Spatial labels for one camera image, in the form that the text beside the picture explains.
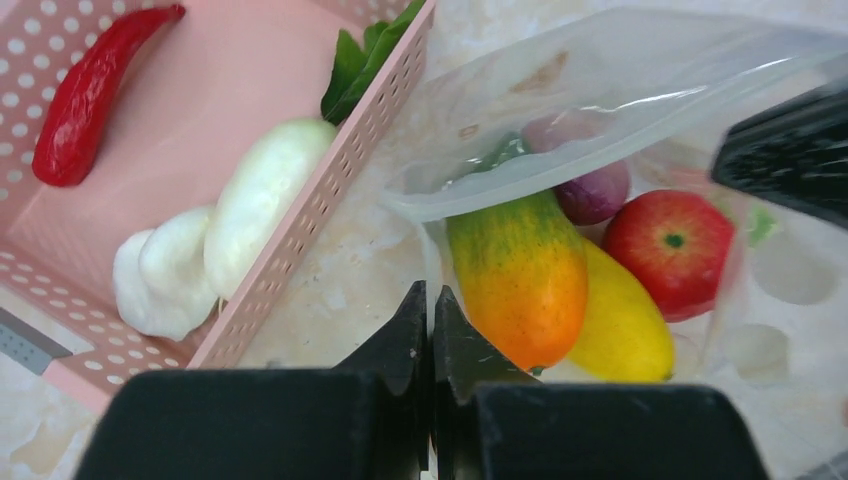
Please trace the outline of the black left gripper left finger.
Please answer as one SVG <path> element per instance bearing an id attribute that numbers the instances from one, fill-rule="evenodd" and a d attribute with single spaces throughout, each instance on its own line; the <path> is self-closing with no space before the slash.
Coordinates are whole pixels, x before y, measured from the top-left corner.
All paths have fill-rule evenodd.
<path id="1" fill-rule="evenodd" d="M 123 386 L 79 479 L 416 479 L 426 287 L 331 368 L 156 370 Z"/>

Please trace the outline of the purple onion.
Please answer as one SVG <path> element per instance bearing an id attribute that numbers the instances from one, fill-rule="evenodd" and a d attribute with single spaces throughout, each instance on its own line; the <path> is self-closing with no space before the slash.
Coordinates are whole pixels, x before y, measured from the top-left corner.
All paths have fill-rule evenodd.
<path id="1" fill-rule="evenodd" d="M 532 153 L 552 151 L 564 143 L 603 133 L 609 119 L 598 112 L 571 111 L 529 122 L 522 136 Z M 561 209 L 576 226 L 591 226 L 613 217 L 630 193 L 630 173 L 617 161 L 553 188 Z"/>

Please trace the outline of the green leafy vegetable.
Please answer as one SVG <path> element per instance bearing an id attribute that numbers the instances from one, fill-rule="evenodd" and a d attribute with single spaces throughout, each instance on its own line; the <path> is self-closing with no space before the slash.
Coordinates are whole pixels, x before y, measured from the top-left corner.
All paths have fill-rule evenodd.
<path id="1" fill-rule="evenodd" d="M 411 1 L 395 20 L 368 26 L 363 45 L 347 30 L 339 31 L 330 82 L 320 105 L 324 120 L 339 126 L 351 115 L 423 5 L 423 0 Z"/>

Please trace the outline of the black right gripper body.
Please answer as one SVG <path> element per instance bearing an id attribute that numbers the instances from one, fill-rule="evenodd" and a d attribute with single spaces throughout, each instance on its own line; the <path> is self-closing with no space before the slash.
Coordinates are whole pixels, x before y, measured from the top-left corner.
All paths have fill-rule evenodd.
<path id="1" fill-rule="evenodd" d="M 847 82 L 833 81 L 732 126 L 714 183 L 847 227 Z"/>

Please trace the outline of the white radish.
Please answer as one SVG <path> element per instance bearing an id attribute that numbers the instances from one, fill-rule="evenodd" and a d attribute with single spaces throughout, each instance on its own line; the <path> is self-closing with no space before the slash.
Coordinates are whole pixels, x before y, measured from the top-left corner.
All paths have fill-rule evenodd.
<path id="1" fill-rule="evenodd" d="M 283 122 L 259 138 L 223 188 L 204 241 L 213 292 L 230 300 L 337 134 L 317 118 Z"/>

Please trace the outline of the green orange mango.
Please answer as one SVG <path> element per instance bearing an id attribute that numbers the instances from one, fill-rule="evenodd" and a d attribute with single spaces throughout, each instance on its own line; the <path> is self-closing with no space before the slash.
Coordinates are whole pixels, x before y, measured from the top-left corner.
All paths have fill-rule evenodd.
<path id="1" fill-rule="evenodd" d="M 554 192 L 446 219 L 466 316 L 525 371 L 552 367 L 576 343 L 588 298 L 583 242 Z"/>

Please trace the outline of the red apple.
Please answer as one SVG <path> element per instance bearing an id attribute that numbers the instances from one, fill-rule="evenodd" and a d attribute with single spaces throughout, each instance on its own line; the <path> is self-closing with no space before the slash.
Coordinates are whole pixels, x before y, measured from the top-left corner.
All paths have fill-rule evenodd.
<path id="1" fill-rule="evenodd" d="M 698 194 L 653 190 L 612 218 L 601 246 L 645 287 L 665 320 L 679 323 L 714 308 L 734 224 Z"/>

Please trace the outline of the yellow mango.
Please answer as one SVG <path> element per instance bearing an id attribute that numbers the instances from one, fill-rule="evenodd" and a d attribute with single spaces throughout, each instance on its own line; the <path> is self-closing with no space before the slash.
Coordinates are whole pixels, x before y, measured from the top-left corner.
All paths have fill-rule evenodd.
<path id="1" fill-rule="evenodd" d="M 669 327 L 630 271 L 590 240 L 582 240 L 588 301 L 580 335 L 567 359 L 604 381 L 654 383 L 674 371 Z"/>

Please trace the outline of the pink plastic basket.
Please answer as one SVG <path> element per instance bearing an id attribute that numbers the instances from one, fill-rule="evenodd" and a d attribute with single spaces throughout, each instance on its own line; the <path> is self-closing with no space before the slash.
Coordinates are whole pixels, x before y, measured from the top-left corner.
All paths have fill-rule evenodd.
<path id="1" fill-rule="evenodd" d="M 190 1 L 140 56 L 91 175 L 52 188 L 30 167 L 55 88 L 136 1 L 1 5 L 1 282 L 91 345 L 83 353 L 25 335 L 21 364 L 94 412 L 137 373 L 234 365 L 426 64 L 426 2 L 340 128 L 257 265 L 222 313 L 184 341 L 147 337 L 118 318 L 112 260 L 132 233 L 215 200 L 241 155 L 274 124 L 319 113 L 340 30 L 359 36 L 401 1 Z"/>

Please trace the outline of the clear dotted zip top bag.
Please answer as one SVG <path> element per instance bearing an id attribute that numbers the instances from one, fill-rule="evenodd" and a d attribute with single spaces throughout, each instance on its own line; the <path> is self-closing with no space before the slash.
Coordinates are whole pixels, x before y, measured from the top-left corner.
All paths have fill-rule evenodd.
<path id="1" fill-rule="evenodd" d="M 668 379 L 732 388 L 847 389 L 847 237 L 796 211 L 710 180 L 729 127 L 847 69 L 840 34 L 728 15 L 622 7 L 519 41 L 427 85 L 422 138 L 387 185 L 386 204 L 423 226 L 431 280 L 461 295 L 447 218 L 550 189 L 624 161 L 625 204 L 653 190 L 700 195 L 735 226 L 714 308 L 669 323 Z M 599 136 L 532 153 L 522 129 L 598 112 Z M 748 245 L 748 214 L 779 228 Z"/>

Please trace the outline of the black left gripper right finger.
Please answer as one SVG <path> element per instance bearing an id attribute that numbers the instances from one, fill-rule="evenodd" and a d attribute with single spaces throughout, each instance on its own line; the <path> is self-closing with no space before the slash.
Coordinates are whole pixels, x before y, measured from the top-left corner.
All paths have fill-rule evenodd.
<path id="1" fill-rule="evenodd" d="M 442 479 L 763 479 L 745 422 L 697 385 L 543 383 L 434 307 L 433 441 Z"/>

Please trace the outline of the red chili pepper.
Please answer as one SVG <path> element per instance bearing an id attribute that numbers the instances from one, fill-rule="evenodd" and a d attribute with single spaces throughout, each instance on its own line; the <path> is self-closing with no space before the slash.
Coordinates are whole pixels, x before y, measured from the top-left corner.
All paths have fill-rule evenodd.
<path id="1" fill-rule="evenodd" d="M 186 14 L 181 4 L 117 18 L 58 86 L 37 140 L 32 171 L 53 187 L 80 184 L 91 172 L 124 75 L 144 44 Z"/>

